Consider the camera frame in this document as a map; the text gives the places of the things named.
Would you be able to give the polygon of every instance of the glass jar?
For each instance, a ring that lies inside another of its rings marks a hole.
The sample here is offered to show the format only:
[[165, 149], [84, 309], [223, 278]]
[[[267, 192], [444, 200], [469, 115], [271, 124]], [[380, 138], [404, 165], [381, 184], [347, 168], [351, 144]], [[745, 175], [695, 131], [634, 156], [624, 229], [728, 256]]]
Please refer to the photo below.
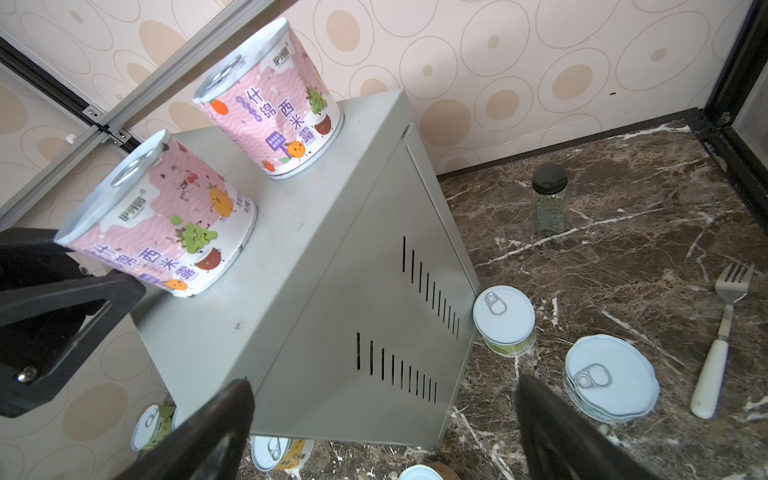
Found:
[[565, 187], [568, 173], [557, 164], [543, 164], [533, 173], [533, 218], [536, 228], [544, 233], [565, 231], [568, 206]]

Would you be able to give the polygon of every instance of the white fork handle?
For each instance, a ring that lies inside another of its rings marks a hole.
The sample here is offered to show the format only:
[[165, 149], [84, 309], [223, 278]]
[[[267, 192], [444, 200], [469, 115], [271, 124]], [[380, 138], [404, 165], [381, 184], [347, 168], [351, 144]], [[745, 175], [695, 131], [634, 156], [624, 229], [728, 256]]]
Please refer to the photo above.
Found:
[[702, 419], [711, 419], [714, 416], [727, 359], [728, 342], [715, 339], [701, 369], [694, 396], [690, 399], [690, 410], [695, 416]]

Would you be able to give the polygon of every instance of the cartoon fruit illustration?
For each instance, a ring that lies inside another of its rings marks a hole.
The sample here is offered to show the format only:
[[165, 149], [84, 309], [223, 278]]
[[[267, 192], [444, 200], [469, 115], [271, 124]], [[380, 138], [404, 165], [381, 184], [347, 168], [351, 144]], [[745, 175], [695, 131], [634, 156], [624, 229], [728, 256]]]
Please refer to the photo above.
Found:
[[315, 125], [315, 130], [317, 130], [317, 133], [319, 133], [321, 135], [327, 135], [327, 134], [331, 133], [331, 119], [330, 119], [330, 117], [328, 115], [326, 115], [326, 117], [323, 119], [323, 121], [321, 121], [320, 123]]
[[219, 234], [200, 225], [187, 223], [186, 227], [176, 230], [176, 237], [181, 240], [181, 245], [187, 249], [187, 253], [196, 253], [208, 245], [211, 240], [217, 239]]
[[213, 108], [213, 110], [219, 115], [226, 115], [230, 113], [230, 109], [221, 100], [211, 100], [210, 107]]
[[172, 288], [174, 290], [180, 290], [182, 292], [187, 289], [186, 282], [184, 282], [183, 280], [175, 279], [175, 278], [168, 280], [166, 283], [164, 283], [164, 285], [167, 286], [168, 288]]
[[234, 205], [232, 200], [221, 189], [208, 184], [210, 188], [210, 204], [213, 205], [214, 210], [222, 217], [228, 217], [232, 214]]
[[306, 99], [310, 101], [310, 107], [312, 107], [312, 113], [317, 115], [325, 107], [328, 106], [328, 102], [320, 95], [320, 93], [314, 87], [307, 87], [306, 93], [309, 95]]
[[201, 270], [213, 270], [221, 263], [221, 250], [216, 248], [212, 249], [210, 253], [201, 261], [194, 264]]
[[306, 153], [306, 148], [304, 147], [304, 144], [298, 140], [285, 145], [286, 145], [286, 149], [288, 150], [288, 155], [290, 155], [293, 158], [301, 158]]

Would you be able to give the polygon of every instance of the black jar lid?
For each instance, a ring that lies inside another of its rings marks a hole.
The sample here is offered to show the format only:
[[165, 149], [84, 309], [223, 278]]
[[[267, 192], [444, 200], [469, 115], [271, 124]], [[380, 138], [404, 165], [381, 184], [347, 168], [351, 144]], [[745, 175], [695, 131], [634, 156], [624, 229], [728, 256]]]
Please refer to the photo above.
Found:
[[568, 185], [568, 174], [558, 164], [543, 164], [533, 173], [533, 189], [538, 194], [556, 194], [566, 185]]

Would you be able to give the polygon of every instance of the fork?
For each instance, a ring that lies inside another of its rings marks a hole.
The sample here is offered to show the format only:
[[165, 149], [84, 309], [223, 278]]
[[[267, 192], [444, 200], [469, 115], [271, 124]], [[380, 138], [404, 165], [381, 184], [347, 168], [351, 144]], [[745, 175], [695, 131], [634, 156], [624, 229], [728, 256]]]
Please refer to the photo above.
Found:
[[690, 399], [691, 412], [702, 419], [711, 419], [715, 414], [728, 358], [728, 335], [730, 323], [733, 320], [733, 305], [746, 296], [754, 271], [754, 263], [749, 268], [741, 262], [738, 262], [734, 268], [732, 263], [715, 282], [715, 291], [725, 301], [725, 311], [723, 320], [720, 321], [720, 329], [717, 330], [717, 338], [712, 342], [704, 367], [701, 369], [694, 396]]

